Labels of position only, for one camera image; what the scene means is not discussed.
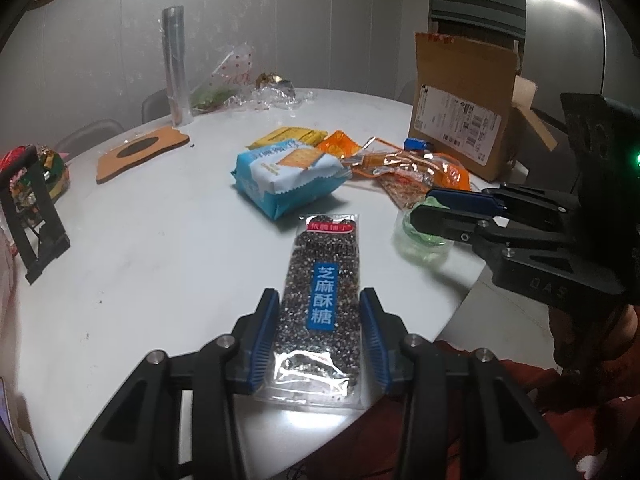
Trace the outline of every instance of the red label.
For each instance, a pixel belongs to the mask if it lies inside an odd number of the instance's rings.
[[[309,222],[306,225],[307,231],[318,231],[320,233],[350,233],[353,231],[351,224],[333,224],[330,222]]]

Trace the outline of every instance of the metal screw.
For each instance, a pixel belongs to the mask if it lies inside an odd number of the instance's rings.
[[[488,348],[479,348],[478,350],[476,350],[476,359],[478,359],[480,362],[488,363],[494,357],[494,353],[491,352],[491,350],[489,350]]]
[[[231,334],[221,335],[218,339],[216,339],[217,345],[222,348],[230,348],[235,342],[236,338]]]
[[[407,334],[404,336],[404,342],[411,348],[415,348],[424,343],[424,338],[417,334]]]
[[[162,361],[164,361],[165,355],[166,354],[162,350],[152,350],[146,355],[146,362],[153,365],[159,365]]]

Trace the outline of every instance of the sesame candy package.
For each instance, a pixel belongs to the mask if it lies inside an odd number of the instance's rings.
[[[305,406],[360,406],[360,260],[356,215],[303,219],[271,361],[258,396]]]

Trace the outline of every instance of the white round table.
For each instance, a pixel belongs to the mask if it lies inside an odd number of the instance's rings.
[[[339,129],[360,143],[379,136],[401,144],[411,111],[383,98],[319,90],[315,101],[297,110],[199,116],[180,128],[191,136],[188,145],[100,186],[95,171],[103,153],[168,119],[124,133],[69,163],[71,186],[56,208],[71,248],[31,286],[19,263],[16,296],[16,392],[24,396],[52,478],[151,349],[169,355],[196,351],[254,311],[265,287],[282,290],[298,215],[272,222],[239,195],[230,175],[236,155],[280,126]],[[487,186],[476,178],[474,183]],[[348,182],[302,212],[359,214],[361,286],[374,286],[386,311],[430,340],[484,267],[458,245],[437,272],[404,261],[391,243],[398,210],[369,182]],[[247,476],[277,474],[362,413],[294,412],[237,398]],[[189,425],[185,416],[182,426],[187,431]],[[181,451],[183,459],[188,448]]]

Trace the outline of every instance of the open cardboard box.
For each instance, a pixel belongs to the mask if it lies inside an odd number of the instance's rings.
[[[516,76],[506,48],[446,34],[415,35],[417,84],[410,137],[427,139],[487,181],[511,169],[527,125],[556,140],[533,113],[537,86]]]

